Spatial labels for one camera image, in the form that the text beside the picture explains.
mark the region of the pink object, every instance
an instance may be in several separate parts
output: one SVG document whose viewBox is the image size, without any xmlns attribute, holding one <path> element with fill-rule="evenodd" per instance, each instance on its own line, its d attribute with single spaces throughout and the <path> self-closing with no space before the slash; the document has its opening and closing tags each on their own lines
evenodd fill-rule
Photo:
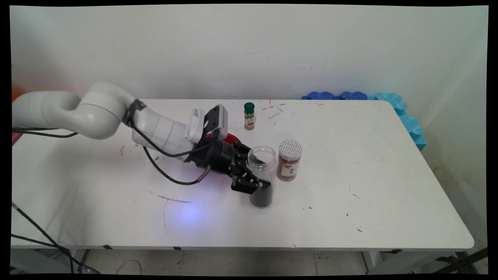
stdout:
<svg viewBox="0 0 498 280">
<path fill-rule="evenodd" d="M 21 138 L 22 133 L 12 133 L 12 146 Z"/>
</svg>

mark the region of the blue packing foam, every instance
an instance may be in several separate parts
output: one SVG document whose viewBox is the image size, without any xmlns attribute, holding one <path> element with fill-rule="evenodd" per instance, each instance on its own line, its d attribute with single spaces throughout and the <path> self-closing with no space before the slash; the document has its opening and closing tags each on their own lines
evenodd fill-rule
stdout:
<svg viewBox="0 0 498 280">
<path fill-rule="evenodd" d="M 422 151 L 422 149 L 427 146 L 427 141 L 421 135 L 417 140 L 415 140 L 415 145 L 417 145 L 419 151 Z"/>
<path fill-rule="evenodd" d="M 324 91 L 322 93 L 313 91 L 313 92 L 310 92 L 308 94 L 308 96 L 307 96 L 308 98 L 303 98 L 303 97 L 301 97 L 301 99 L 311 99 L 311 100 L 332 100 L 332 99 L 334 99 L 334 95 L 328 91 Z"/>
<path fill-rule="evenodd" d="M 406 103 L 402 101 L 401 96 L 395 93 L 378 93 L 375 96 L 374 100 L 385 100 L 391 103 L 398 116 L 401 116 L 405 113 Z"/>
<path fill-rule="evenodd" d="M 344 98 L 344 100 L 366 100 L 367 95 L 364 94 L 363 92 L 355 91 L 353 93 L 349 91 L 345 91 L 341 94 L 341 97 Z"/>
<path fill-rule="evenodd" d="M 399 118 L 414 141 L 422 136 L 424 129 L 418 125 L 417 118 L 414 118 L 407 113 L 399 116 Z"/>
</svg>

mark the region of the label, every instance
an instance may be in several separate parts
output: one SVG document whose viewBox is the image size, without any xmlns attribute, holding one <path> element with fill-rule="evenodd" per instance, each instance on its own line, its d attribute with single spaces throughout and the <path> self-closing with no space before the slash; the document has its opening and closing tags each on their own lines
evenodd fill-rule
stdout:
<svg viewBox="0 0 498 280">
<path fill-rule="evenodd" d="M 295 163 L 295 164 L 284 163 L 282 165 L 282 172 L 280 174 L 282 174 L 282 176 L 285 176 L 285 177 L 295 176 L 297 173 L 298 166 L 299 166 L 299 163 Z"/>
<path fill-rule="evenodd" d="M 252 128 L 254 127 L 254 122 L 255 122 L 256 118 L 254 116 L 252 117 L 245 117 L 244 119 L 244 124 L 248 127 L 248 128 Z"/>
</svg>

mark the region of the wire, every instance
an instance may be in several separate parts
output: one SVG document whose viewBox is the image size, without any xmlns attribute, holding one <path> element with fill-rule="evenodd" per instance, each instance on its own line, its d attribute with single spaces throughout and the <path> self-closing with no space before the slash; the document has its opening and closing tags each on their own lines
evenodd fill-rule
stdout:
<svg viewBox="0 0 498 280">
<path fill-rule="evenodd" d="M 171 153 L 167 153 L 167 152 L 163 151 L 156 144 L 154 144 L 154 142 L 152 142 L 152 140 L 150 140 L 147 136 L 145 136 L 145 134 L 143 134 L 143 132 L 141 132 L 140 130 L 138 130 L 138 128 L 136 128 L 136 126 L 135 126 L 135 122 L 133 121 L 133 118 L 130 118 L 129 123 L 131 125 L 131 128 L 133 128 L 134 130 L 136 130 L 136 132 L 138 132 L 138 134 L 140 134 L 140 136 L 142 136 L 145 140 L 147 140 L 147 142 L 149 142 L 149 144 L 151 144 L 154 147 L 154 149 L 156 149 L 157 151 L 159 151 L 161 154 L 169 156 L 169 157 L 179 157 L 179 156 L 182 156 L 182 155 L 186 155 L 186 154 L 190 154 L 190 153 L 193 153 L 193 152 L 201 151 L 201 150 L 204 150 L 205 148 L 210 147 L 211 145 L 213 145 L 215 143 L 214 141 L 212 141 L 209 144 L 207 144 L 205 146 L 202 146 L 200 148 L 197 148 L 197 149 L 193 149 L 193 150 L 190 150 L 190 151 L 181 152 L 181 153 L 177 153 L 177 154 L 171 154 Z"/>
<path fill-rule="evenodd" d="M 164 173 L 164 171 L 162 171 L 161 168 L 159 168 L 159 166 L 157 166 L 157 164 L 155 163 L 155 161 L 152 159 L 152 157 L 150 156 L 149 151 L 147 150 L 146 147 L 143 147 L 143 150 L 145 151 L 145 154 L 149 158 L 150 163 L 152 163 L 152 165 L 154 165 L 154 167 L 157 169 L 157 171 L 159 171 L 159 173 L 161 173 L 164 177 L 168 178 L 168 180 L 170 180 L 171 182 L 177 183 L 179 185 L 193 185 L 193 184 L 197 184 L 202 179 L 204 179 L 204 177 L 206 177 L 206 175 L 211 170 L 211 166 L 208 165 L 208 167 L 206 168 L 206 170 L 201 174 L 201 176 L 199 176 L 199 178 L 197 178 L 197 180 L 192 181 L 192 182 L 181 182 L 181 181 L 178 181 L 178 180 L 175 180 L 175 179 L 171 178 L 168 174 Z"/>
<path fill-rule="evenodd" d="M 23 133 L 23 134 L 34 134 L 34 135 L 41 135 L 41 136 L 48 136 L 48 137 L 56 137 L 56 138 L 69 138 L 72 137 L 78 133 L 71 133 L 68 135 L 57 135 L 57 134 L 47 134 L 47 133 L 40 133 L 40 132 L 33 132 L 33 131 L 28 131 L 28 130 L 16 130 L 12 129 L 13 133 Z"/>
<path fill-rule="evenodd" d="M 50 247 L 56 247 L 59 250 L 61 250 L 65 255 L 67 255 L 67 257 L 70 260 L 69 263 L 71 265 L 71 273 L 72 274 L 74 273 L 73 262 L 76 262 L 78 265 L 83 266 L 83 264 L 81 262 L 79 262 L 77 259 L 73 258 L 73 256 L 71 255 L 71 252 L 69 252 L 69 250 L 67 248 L 64 248 L 64 247 L 60 246 L 59 244 L 57 244 L 57 242 L 55 242 L 40 226 L 38 226 L 38 224 L 35 221 L 33 221 L 26 213 L 24 213 L 24 211 L 22 211 L 14 202 L 12 202 L 12 207 L 15 210 L 17 210 L 17 212 L 19 212 L 19 214 L 21 214 L 24 218 L 26 218 L 26 220 L 28 220 L 33 226 L 35 226 L 35 228 L 37 228 L 50 242 L 52 242 L 53 246 L 50 246 Z M 10 236 L 49 246 L 48 243 L 37 241 L 34 239 L 29 239 L 29 238 L 15 235 L 12 233 L 10 234 Z"/>
<path fill-rule="evenodd" d="M 138 267 L 140 268 L 140 275 L 142 275 L 142 266 L 141 266 L 141 265 L 140 265 L 140 263 L 139 263 L 138 261 L 136 261 L 136 260 L 129 260 L 129 261 L 125 262 L 124 264 L 122 264 L 122 265 L 120 266 L 120 268 L 118 268 L 118 270 L 117 270 L 117 271 L 116 271 L 116 273 L 114 273 L 114 274 L 118 274 L 118 272 L 119 272 L 119 271 L 120 271 L 120 270 L 121 270 L 121 269 L 125 266 L 125 264 L 127 264 L 127 263 L 129 263 L 129 262 L 136 262 L 136 264 L 137 264 L 137 265 L 138 265 Z"/>
</svg>

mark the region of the spice jar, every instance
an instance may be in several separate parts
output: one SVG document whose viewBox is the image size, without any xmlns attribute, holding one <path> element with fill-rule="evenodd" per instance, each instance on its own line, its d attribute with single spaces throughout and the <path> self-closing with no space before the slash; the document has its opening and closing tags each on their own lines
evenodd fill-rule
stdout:
<svg viewBox="0 0 498 280">
<path fill-rule="evenodd" d="M 285 140 L 278 147 L 277 177 L 282 181 L 292 181 L 297 175 L 303 147 L 297 141 Z"/>
<path fill-rule="evenodd" d="M 254 116 L 254 103 L 247 102 L 244 104 L 244 128 L 247 130 L 254 129 L 256 117 Z"/>
</svg>

